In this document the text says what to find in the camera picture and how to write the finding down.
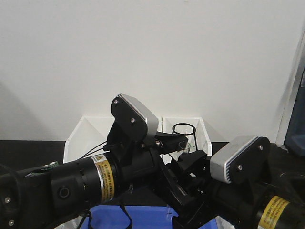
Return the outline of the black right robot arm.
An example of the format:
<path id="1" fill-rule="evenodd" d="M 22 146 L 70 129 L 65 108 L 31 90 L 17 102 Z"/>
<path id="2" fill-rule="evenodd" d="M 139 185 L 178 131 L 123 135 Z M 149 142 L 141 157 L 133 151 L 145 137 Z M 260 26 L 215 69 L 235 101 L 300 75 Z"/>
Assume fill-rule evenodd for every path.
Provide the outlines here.
<path id="1" fill-rule="evenodd" d="M 268 139 L 230 142 L 175 176 L 187 204 L 173 205 L 175 229 L 197 229 L 221 217 L 238 229 L 302 229 L 305 226 L 305 160 Z"/>

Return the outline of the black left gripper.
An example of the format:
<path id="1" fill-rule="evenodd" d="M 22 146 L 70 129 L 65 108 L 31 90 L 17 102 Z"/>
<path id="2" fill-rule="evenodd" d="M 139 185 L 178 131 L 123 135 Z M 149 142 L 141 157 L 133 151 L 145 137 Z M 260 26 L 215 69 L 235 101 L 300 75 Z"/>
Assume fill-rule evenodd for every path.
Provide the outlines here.
<path id="1" fill-rule="evenodd" d="M 159 170 L 159 197 L 179 215 L 197 208 L 203 195 L 203 179 L 194 174 L 179 177 L 178 162 L 165 164 L 160 155 L 177 152 L 188 138 L 181 134 L 158 132 L 157 120 L 150 126 L 135 118 L 114 122 L 107 135 L 106 157 L 112 169 L 114 195 L 149 185 Z"/>

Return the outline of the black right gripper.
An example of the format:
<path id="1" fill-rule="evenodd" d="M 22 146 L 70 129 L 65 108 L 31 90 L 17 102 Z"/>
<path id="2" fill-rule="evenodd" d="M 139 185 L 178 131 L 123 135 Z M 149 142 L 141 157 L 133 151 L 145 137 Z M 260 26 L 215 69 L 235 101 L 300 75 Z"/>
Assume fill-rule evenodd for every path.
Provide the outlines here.
<path id="1" fill-rule="evenodd" d="M 215 218 L 208 203 L 210 159 L 204 151 L 198 150 L 182 153 L 171 166 L 180 187 L 194 198 L 172 218 L 173 229 L 198 229 Z"/>

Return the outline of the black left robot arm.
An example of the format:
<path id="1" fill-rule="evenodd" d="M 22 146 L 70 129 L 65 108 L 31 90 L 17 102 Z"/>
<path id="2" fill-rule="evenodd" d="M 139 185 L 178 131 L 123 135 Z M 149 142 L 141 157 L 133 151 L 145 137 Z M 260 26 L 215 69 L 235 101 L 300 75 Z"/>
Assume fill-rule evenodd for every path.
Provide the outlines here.
<path id="1" fill-rule="evenodd" d="M 187 137 L 147 130 L 115 120 L 103 154 L 21 171 L 1 165 L 1 228 L 52 229 L 132 188 L 151 187 L 175 211 L 187 210 L 195 198 L 161 159 L 186 145 Z"/>

